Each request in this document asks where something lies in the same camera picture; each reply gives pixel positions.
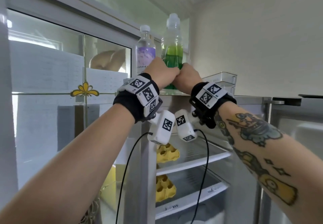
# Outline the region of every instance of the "wrist strap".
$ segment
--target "wrist strap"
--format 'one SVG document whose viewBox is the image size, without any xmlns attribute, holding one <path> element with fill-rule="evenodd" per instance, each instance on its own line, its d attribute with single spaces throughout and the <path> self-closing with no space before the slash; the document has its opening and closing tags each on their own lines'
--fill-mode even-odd
<svg viewBox="0 0 323 224">
<path fill-rule="evenodd" d="M 201 124 L 206 124 L 211 129 L 216 126 L 214 121 L 216 111 L 228 101 L 237 103 L 232 94 L 215 83 L 198 83 L 191 92 L 190 103 L 196 108 L 195 114 L 199 117 Z"/>
<path fill-rule="evenodd" d="M 113 102 L 126 107 L 136 123 L 150 120 L 155 116 L 163 101 L 160 99 L 157 84 L 147 73 L 141 73 L 124 83 L 118 90 Z"/>
</svg>

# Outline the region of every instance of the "plastic bottle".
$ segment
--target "plastic bottle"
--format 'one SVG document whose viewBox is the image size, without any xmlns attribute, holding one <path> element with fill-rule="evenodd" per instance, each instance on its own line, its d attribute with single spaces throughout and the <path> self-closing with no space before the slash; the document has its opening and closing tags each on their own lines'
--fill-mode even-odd
<svg viewBox="0 0 323 224">
<path fill-rule="evenodd" d="M 182 68 L 183 64 L 183 45 L 180 31 L 181 21 L 176 13 L 169 15 L 167 19 L 167 30 L 164 37 L 161 39 L 162 59 L 167 67 Z M 170 84 L 165 89 L 176 89 L 174 85 Z"/>
<path fill-rule="evenodd" d="M 150 27 L 140 26 L 141 38 L 136 45 L 137 74 L 141 74 L 156 57 L 156 46 L 151 39 Z"/>
</svg>

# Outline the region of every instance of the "hand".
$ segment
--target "hand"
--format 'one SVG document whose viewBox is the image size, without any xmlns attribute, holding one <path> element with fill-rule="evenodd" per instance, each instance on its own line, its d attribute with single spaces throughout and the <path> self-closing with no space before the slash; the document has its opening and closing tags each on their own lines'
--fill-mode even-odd
<svg viewBox="0 0 323 224">
<path fill-rule="evenodd" d="M 203 82 L 198 71 L 196 71 L 190 64 L 184 63 L 180 74 L 174 79 L 173 85 L 188 95 L 191 94 L 193 87 Z"/>
<path fill-rule="evenodd" d="M 144 72 L 150 74 L 151 79 L 155 81 L 159 89 L 162 89 L 173 82 L 180 70 L 178 67 L 168 68 L 160 57 L 156 57 Z"/>
</svg>

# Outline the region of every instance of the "bottle label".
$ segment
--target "bottle label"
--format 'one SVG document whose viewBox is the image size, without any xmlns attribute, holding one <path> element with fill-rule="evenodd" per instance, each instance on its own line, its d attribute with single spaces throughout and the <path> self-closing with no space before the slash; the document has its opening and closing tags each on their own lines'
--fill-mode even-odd
<svg viewBox="0 0 323 224">
<path fill-rule="evenodd" d="M 137 73 L 142 73 L 156 57 L 156 49 L 152 47 L 137 48 Z"/>
</svg>

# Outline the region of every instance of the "green liquid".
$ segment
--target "green liquid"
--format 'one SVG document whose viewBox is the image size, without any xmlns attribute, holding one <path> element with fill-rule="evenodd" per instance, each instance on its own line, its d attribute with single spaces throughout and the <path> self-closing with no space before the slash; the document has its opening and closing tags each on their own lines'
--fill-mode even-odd
<svg viewBox="0 0 323 224">
<path fill-rule="evenodd" d="M 183 67 L 183 47 L 182 46 L 169 46 L 167 53 L 163 57 L 163 61 L 169 68 L 178 67 L 181 69 Z M 177 90 L 173 84 L 165 87 L 165 89 Z"/>
</svg>

